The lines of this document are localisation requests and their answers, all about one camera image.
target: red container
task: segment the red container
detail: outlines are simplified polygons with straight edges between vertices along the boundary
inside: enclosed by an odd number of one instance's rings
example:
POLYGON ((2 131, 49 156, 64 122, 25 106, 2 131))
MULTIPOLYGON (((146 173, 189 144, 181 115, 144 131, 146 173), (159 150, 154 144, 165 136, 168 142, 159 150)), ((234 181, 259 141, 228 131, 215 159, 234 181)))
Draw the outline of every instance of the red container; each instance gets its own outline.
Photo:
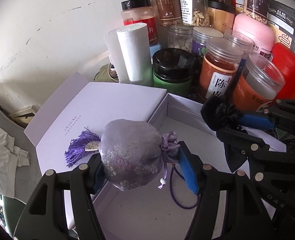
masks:
POLYGON ((271 59, 285 78, 285 86, 276 99, 295 99, 295 53, 282 43, 276 43, 271 59))

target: jar of white cubes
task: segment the jar of white cubes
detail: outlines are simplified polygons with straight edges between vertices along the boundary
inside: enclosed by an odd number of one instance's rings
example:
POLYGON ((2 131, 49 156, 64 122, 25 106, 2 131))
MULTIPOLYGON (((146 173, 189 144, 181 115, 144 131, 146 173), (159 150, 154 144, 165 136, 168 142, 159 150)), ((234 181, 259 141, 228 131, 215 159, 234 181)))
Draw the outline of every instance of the jar of white cubes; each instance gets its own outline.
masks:
POLYGON ((168 47, 183 49, 191 53, 193 27, 185 25, 176 25, 169 27, 168 47))

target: white tissue roll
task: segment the white tissue roll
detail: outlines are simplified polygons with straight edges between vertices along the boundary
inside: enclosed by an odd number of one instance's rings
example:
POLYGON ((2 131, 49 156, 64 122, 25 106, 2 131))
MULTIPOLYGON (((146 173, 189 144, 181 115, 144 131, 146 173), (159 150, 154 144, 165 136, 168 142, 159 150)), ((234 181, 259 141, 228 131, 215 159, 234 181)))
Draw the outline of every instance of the white tissue roll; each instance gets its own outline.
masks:
POLYGON ((120 83, 129 84, 129 76, 126 71, 125 62, 123 59, 123 54, 121 51, 121 47, 119 44, 119 39, 116 34, 116 30, 112 30, 108 32, 105 36, 105 43, 110 52, 111 63, 114 65, 117 76, 119 78, 120 83))
POLYGON ((152 86, 153 73, 147 24, 130 24, 118 28, 116 32, 131 84, 152 86))

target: green jar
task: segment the green jar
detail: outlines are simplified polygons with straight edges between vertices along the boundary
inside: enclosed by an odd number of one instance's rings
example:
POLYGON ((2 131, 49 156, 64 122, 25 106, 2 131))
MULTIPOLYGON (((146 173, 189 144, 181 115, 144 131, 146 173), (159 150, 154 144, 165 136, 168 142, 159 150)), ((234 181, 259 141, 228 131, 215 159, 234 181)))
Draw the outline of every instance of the green jar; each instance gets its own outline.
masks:
POLYGON ((154 87, 187 97, 192 85, 195 57, 182 49, 161 49, 153 55, 154 87))

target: jar with orange label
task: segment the jar with orange label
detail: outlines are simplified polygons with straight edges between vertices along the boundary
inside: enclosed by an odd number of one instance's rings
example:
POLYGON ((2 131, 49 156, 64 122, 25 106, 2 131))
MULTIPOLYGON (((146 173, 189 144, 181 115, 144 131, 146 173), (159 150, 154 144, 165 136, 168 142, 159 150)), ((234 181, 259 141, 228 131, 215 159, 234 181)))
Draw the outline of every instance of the jar with orange label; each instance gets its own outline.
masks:
POLYGON ((278 68, 267 58, 251 53, 233 92, 231 103, 241 111, 262 112, 285 85, 278 68))
POLYGON ((200 75, 198 95, 206 101, 211 95, 224 96, 236 74, 243 50, 224 38, 208 39, 200 75))

